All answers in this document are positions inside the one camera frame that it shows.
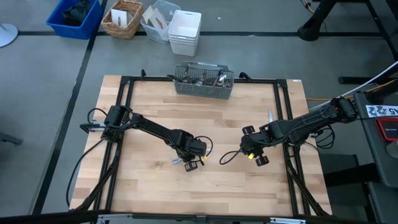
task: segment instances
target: white label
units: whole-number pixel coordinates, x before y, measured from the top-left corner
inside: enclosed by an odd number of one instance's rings
[[[398,106],[387,105],[366,105],[368,116],[370,118],[380,116],[398,116]]]
[[[128,24],[128,21],[127,21],[128,14],[129,13],[126,11],[112,9],[111,10],[112,23],[116,24],[119,27],[126,28],[127,24]]]

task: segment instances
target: blue storage box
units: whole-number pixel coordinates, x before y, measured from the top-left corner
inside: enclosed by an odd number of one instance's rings
[[[91,33],[100,22],[104,13],[98,0],[89,0],[89,2],[92,2],[93,6],[80,27],[63,25],[62,16],[62,12],[71,6],[77,5],[78,0],[61,0],[45,23],[51,26],[55,33],[61,37],[87,40],[90,38]]]

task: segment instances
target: concrete floor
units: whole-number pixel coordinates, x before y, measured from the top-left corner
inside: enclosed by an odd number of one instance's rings
[[[109,0],[109,9],[115,0]],[[143,0],[145,8],[155,0]],[[311,14],[299,0],[174,0],[183,10],[202,13],[202,31],[295,32]],[[396,20],[384,1],[372,1],[388,33]],[[57,1],[0,1],[0,22],[20,31],[52,31],[45,25]],[[365,4],[337,4],[326,19],[328,32],[377,32]],[[19,36],[0,49],[0,131],[24,139],[21,146],[0,143],[0,216],[31,212],[53,149],[87,40],[58,36]],[[65,190],[87,135],[79,128],[95,106],[104,75],[166,75],[183,60],[229,65],[254,78],[303,80],[309,97],[331,97],[352,89],[339,76],[371,77],[393,62],[381,38],[324,37],[304,42],[298,37],[202,36],[197,56],[174,55],[170,45],[145,36],[132,40],[99,36],[88,61],[44,213],[67,211]],[[360,164],[372,162],[359,123],[335,125],[336,143],[324,153],[356,154]]]

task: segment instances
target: wooden tabletop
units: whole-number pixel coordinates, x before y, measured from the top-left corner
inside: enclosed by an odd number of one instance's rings
[[[116,102],[121,76],[105,76],[97,107],[105,111]],[[288,80],[294,117],[308,112],[302,83]],[[280,90],[284,118],[287,118]],[[265,148],[270,163],[258,167],[243,154],[229,164],[220,157],[239,149],[242,127],[267,124],[268,111],[277,120],[273,86],[235,83],[228,100],[177,95],[172,82],[134,83],[131,108],[169,129],[183,129],[194,136],[209,136],[214,150],[195,171],[186,172],[183,163],[172,165],[176,152],[164,142],[140,130],[126,131],[112,211],[207,215],[291,216],[289,188],[282,146]],[[95,119],[104,115],[95,113]],[[100,139],[101,132],[88,135],[85,150]],[[82,161],[71,208],[79,206],[98,182],[106,143],[100,144]],[[305,182],[325,211],[331,213],[318,152],[308,145],[300,151]],[[101,208],[108,186],[104,188]],[[296,186],[298,207],[302,200]]]

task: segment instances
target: sticker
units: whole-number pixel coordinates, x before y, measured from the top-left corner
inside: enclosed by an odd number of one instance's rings
[[[366,111],[370,118],[380,116],[398,116],[398,106],[366,105]]]

